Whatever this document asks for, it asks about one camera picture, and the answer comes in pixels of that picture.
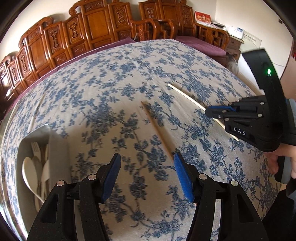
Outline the person's right hand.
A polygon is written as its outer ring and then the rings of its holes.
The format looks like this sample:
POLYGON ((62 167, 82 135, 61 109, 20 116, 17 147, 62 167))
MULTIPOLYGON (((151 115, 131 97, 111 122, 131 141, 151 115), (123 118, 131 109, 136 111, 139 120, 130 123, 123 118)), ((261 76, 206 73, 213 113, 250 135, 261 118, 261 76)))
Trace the person's right hand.
POLYGON ((279 148, 273 152, 264 153, 267 158, 267 166, 270 173, 276 174, 279 170, 278 167, 278 157, 286 156, 291 158, 291 177, 296 178, 296 146, 280 144, 279 148))

